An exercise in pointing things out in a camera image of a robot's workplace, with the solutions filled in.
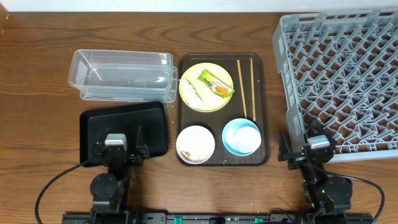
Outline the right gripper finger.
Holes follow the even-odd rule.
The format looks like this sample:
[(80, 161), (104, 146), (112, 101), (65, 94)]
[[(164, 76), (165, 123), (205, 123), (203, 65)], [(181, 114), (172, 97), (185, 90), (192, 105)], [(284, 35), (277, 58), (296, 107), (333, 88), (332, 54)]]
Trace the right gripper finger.
[(315, 122), (315, 124), (313, 126), (313, 130), (314, 130), (314, 133), (316, 133), (318, 136), (324, 135), (330, 144), (335, 143), (335, 139), (324, 130), (324, 127), (322, 126), (322, 124), (319, 121)]
[(279, 132), (279, 154), (278, 154), (278, 161), (288, 161), (291, 159), (291, 155), (289, 149), (287, 147), (287, 143), (284, 139), (284, 135), (282, 132)]

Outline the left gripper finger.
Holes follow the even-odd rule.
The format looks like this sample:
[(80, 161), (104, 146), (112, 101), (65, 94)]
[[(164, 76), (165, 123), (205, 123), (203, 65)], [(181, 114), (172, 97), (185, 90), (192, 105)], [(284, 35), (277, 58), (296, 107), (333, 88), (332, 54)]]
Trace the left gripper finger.
[(142, 133), (142, 126), (139, 126), (137, 130), (136, 148), (146, 149), (146, 144), (144, 142), (144, 137)]
[(109, 128), (107, 128), (106, 129), (106, 131), (104, 132), (104, 134), (100, 137), (100, 139), (96, 142), (96, 148), (97, 149), (102, 149), (102, 148), (104, 148), (105, 147), (105, 140), (106, 140), (106, 137), (108, 136), (108, 134), (109, 134)]

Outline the white cup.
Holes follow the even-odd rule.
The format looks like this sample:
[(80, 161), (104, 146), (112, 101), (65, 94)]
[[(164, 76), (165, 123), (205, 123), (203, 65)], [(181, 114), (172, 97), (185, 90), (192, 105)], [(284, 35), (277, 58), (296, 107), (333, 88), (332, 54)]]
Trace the white cup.
[(254, 152), (261, 145), (260, 132), (250, 126), (239, 128), (234, 134), (234, 143), (241, 153)]

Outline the light blue bowl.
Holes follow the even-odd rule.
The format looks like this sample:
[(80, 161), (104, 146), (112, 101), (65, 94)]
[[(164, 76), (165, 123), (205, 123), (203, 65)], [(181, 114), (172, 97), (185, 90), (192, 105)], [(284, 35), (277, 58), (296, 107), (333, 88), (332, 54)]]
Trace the light blue bowl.
[(256, 128), (259, 132), (259, 128), (250, 120), (248, 119), (244, 119), (244, 118), (237, 118), (237, 119), (233, 119), (230, 122), (228, 122), (226, 124), (226, 126), (223, 128), (223, 132), (222, 132), (222, 142), (225, 146), (225, 148), (227, 148), (227, 150), (236, 155), (236, 156), (248, 156), (254, 152), (249, 152), (249, 153), (241, 153), (236, 149), (235, 143), (234, 143), (234, 134), (235, 132), (242, 127), (245, 126), (250, 126), (253, 128)]

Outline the pink bowl with rice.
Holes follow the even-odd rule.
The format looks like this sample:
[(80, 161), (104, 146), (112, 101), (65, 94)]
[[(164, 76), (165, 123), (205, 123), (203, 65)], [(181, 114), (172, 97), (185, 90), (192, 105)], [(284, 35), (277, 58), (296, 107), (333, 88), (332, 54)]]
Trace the pink bowl with rice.
[(204, 163), (215, 151), (215, 137), (203, 126), (189, 126), (178, 134), (176, 151), (188, 164)]

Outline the white napkin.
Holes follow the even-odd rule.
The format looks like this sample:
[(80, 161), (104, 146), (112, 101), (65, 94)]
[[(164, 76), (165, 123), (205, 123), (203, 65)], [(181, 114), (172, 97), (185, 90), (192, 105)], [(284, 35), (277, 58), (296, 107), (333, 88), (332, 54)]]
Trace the white napkin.
[(203, 104), (203, 100), (196, 92), (196, 89), (186, 78), (180, 79), (180, 84), (183, 98), (190, 106), (199, 106)]

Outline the yellow plate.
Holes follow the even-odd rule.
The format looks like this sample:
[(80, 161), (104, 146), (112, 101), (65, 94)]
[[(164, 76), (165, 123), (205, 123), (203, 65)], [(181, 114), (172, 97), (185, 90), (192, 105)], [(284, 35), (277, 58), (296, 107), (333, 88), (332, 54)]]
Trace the yellow plate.
[(179, 80), (179, 93), (182, 101), (191, 109), (199, 112), (214, 112), (222, 107), (224, 107), (232, 95), (226, 98), (222, 98), (220, 96), (215, 95), (203, 82), (199, 81), (197, 78), (201, 74), (201, 72), (206, 69), (211, 72), (214, 76), (219, 78), (225, 84), (229, 85), (234, 89), (233, 80), (231, 75), (224, 69), (222, 66), (217, 65), (215, 63), (198, 63), (196, 65), (191, 66), (187, 71), (185, 71), (181, 77), (186, 78), (196, 89), (196, 92), (203, 100), (203, 104), (199, 106), (190, 106), (182, 95), (182, 87)]

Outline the wooden chopstick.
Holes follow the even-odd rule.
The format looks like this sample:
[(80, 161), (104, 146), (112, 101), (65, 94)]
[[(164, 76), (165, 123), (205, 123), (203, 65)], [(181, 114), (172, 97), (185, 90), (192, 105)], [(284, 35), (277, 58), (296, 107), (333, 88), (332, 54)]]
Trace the wooden chopstick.
[(242, 98), (242, 104), (243, 104), (243, 110), (244, 110), (244, 117), (245, 117), (245, 119), (247, 119), (248, 114), (247, 114), (247, 108), (246, 108), (246, 97), (245, 97), (244, 87), (243, 87), (243, 76), (242, 76), (242, 70), (241, 70), (241, 62), (239, 59), (237, 60), (237, 67), (238, 67), (239, 85), (240, 85), (240, 90), (241, 90), (241, 98)]
[(253, 59), (252, 58), (250, 58), (250, 72), (251, 72), (252, 120), (256, 121), (256, 102), (255, 102), (255, 91), (254, 91), (254, 67), (253, 67)]

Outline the green snack wrapper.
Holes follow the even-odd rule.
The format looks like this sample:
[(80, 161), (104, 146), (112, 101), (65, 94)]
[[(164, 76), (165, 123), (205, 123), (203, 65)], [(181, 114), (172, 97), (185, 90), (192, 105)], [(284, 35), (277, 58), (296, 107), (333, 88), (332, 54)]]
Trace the green snack wrapper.
[(229, 97), (234, 93), (233, 88), (225, 84), (206, 69), (201, 72), (197, 79), (203, 82), (215, 95), (222, 98)]

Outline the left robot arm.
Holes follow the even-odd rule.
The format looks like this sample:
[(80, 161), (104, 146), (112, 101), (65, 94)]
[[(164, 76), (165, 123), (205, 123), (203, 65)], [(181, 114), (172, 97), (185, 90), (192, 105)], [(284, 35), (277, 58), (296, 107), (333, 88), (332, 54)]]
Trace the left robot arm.
[(150, 158), (142, 127), (139, 126), (137, 129), (136, 146), (132, 153), (127, 151), (127, 138), (124, 134), (109, 132), (105, 132), (104, 138), (97, 141), (91, 153), (101, 165), (108, 168), (108, 171), (97, 175), (91, 182), (93, 206), (86, 222), (89, 224), (140, 223), (140, 215), (127, 206), (127, 194), (131, 167), (142, 166), (143, 160)]

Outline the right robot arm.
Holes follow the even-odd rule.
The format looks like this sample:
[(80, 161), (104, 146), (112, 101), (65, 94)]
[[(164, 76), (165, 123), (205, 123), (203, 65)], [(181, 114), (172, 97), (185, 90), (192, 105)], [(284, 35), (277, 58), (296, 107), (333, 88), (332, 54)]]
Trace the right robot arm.
[(351, 208), (352, 181), (337, 175), (328, 176), (324, 164), (336, 149), (336, 140), (318, 124), (316, 136), (308, 138), (300, 152), (289, 152), (282, 133), (279, 134), (278, 161), (286, 161), (289, 170), (299, 169), (303, 175), (306, 199), (312, 208), (296, 216), (294, 223), (347, 223), (345, 211)]

